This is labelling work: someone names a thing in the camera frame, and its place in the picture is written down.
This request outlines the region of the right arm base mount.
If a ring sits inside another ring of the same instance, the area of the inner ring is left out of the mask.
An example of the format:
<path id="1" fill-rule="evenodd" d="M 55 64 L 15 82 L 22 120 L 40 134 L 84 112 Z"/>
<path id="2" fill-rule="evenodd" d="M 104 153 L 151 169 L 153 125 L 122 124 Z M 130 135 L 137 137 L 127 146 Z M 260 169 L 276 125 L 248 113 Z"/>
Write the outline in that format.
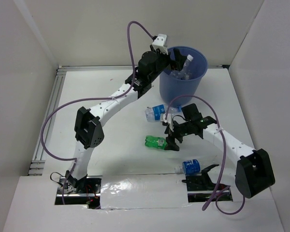
<path id="1" fill-rule="evenodd" d="M 208 172 L 217 166 L 212 164 L 196 175 L 186 175 L 182 180 L 187 186 L 189 203 L 203 203 L 210 198 L 216 184 L 211 181 Z"/>

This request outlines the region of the green plastic bottle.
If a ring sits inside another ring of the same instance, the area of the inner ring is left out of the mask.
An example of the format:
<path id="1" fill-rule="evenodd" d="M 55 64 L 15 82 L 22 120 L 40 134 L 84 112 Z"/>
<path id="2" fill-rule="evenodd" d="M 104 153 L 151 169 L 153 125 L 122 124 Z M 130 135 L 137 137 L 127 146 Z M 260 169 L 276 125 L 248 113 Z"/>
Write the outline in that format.
<path id="1" fill-rule="evenodd" d="M 149 148 L 165 150 L 167 147 L 167 142 L 163 137 L 147 135 L 145 138 L 145 146 Z"/>

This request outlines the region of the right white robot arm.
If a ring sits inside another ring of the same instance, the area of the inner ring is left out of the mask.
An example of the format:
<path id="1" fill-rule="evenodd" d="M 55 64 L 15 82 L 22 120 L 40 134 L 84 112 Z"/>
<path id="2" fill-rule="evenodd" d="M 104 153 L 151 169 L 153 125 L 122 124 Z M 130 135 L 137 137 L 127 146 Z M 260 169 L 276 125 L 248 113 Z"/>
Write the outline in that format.
<path id="1" fill-rule="evenodd" d="M 176 144 L 183 142 L 183 137 L 194 134 L 210 142 L 223 151 L 236 166 L 235 186 L 239 192 L 250 199 L 275 183 L 270 157 L 264 149 L 255 150 L 237 140 L 218 126 L 211 116 L 203 117 L 196 104 L 182 108 L 184 123 L 177 123 L 171 114 L 164 113 L 160 120 L 166 126 L 166 150 L 179 151 Z"/>

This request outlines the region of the small clear bottle white cap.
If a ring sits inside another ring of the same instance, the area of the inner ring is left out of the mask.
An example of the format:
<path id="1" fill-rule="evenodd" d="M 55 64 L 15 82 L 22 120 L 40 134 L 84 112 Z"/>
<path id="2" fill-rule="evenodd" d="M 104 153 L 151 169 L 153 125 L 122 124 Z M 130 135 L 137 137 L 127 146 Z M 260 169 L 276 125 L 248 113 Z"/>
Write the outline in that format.
<path id="1" fill-rule="evenodd" d="M 187 59 L 184 62 L 182 70 L 178 74 L 178 78 L 180 80 L 189 80 L 190 78 L 190 73 L 188 71 L 190 63 L 193 61 L 193 56 L 192 55 L 187 55 Z"/>

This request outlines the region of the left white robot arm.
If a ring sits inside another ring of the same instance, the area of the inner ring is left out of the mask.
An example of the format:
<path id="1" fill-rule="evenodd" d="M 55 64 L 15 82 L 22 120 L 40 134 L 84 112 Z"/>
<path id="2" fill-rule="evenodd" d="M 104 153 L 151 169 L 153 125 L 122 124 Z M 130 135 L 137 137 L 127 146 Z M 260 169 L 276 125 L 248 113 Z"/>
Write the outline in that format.
<path id="1" fill-rule="evenodd" d="M 125 83 L 112 94 L 110 99 L 91 108 L 81 107 L 77 111 L 75 121 L 76 148 L 74 157 L 77 159 L 74 168 L 66 172 L 69 188 L 82 192 L 86 187 L 87 167 L 93 149 L 104 139 L 103 126 L 106 122 L 128 104 L 146 94 L 152 87 L 152 82 L 165 69 L 181 70 L 186 56 L 174 48 L 167 53 L 152 49 L 142 54 L 138 66 L 132 71 Z"/>

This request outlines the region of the crushed blue label bottle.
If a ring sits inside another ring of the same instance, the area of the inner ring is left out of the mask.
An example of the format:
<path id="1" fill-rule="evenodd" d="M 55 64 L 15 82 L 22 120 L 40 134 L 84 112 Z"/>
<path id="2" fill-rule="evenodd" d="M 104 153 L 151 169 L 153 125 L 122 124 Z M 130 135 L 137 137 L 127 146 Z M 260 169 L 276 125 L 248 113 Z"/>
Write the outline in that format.
<path id="1" fill-rule="evenodd" d="M 194 175 L 199 173 L 201 165 L 196 159 L 191 159 L 182 162 L 181 165 L 176 166 L 174 171 L 176 174 Z"/>

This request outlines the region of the blue label water bottle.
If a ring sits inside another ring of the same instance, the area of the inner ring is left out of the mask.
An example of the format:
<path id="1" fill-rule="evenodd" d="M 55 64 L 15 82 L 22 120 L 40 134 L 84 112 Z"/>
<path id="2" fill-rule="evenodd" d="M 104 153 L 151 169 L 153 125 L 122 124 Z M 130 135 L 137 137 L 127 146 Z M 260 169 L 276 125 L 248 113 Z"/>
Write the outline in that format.
<path id="1" fill-rule="evenodd" d="M 166 113 L 167 108 L 169 106 L 166 104 L 160 104 L 153 107 L 147 107 L 145 109 L 145 116 L 148 122 L 157 122 L 160 121 L 160 116 Z M 181 113 L 181 106 L 170 107 L 169 114 L 175 115 L 177 113 Z"/>

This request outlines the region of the blue plastic bin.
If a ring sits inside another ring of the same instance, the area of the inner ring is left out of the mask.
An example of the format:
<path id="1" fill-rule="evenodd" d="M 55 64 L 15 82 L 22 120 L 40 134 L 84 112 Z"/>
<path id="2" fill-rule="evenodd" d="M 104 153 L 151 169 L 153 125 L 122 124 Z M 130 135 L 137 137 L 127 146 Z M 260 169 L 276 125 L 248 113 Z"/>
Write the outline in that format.
<path id="1" fill-rule="evenodd" d="M 188 65 L 188 80 L 180 80 L 170 76 L 171 71 L 165 69 L 159 75 L 159 92 L 162 100 L 166 104 L 174 106 L 183 106 L 187 104 L 192 95 L 195 94 L 197 87 L 208 70 L 208 62 L 206 57 L 198 50 L 187 47 L 177 46 L 181 55 L 192 55 L 193 61 Z"/>

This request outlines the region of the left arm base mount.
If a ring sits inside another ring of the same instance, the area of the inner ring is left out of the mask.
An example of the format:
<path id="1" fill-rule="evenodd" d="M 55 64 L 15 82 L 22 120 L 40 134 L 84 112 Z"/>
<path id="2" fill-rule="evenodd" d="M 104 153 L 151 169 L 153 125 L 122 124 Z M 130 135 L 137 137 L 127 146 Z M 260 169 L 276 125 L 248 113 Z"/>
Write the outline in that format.
<path id="1" fill-rule="evenodd" d="M 85 185 L 80 190 L 75 190 L 66 181 L 64 176 L 58 172 L 50 174 L 50 180 L 57 184 L 55 205 L 63 205 L 62 198 L 66 205 L 86 205 L 88 209 L 101 209 L 101 183 L 100 176 L 88 176 Z"/>

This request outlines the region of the black label clear bottle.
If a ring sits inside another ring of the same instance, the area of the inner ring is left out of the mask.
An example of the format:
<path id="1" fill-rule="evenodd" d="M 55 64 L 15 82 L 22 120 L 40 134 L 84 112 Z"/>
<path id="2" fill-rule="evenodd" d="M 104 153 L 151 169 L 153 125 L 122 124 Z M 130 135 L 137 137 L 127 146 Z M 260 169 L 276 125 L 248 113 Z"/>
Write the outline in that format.
<path id="1" fill-rule="evenodd" d="M 179 80 L 182 80 L 184 76 L 185 76 L 185 74 L 183 72 L 176 71 L 176 70 L 174 70 L 170 73 L 170 77 L 173 77 L 173 78 L 179 79 Z"/>

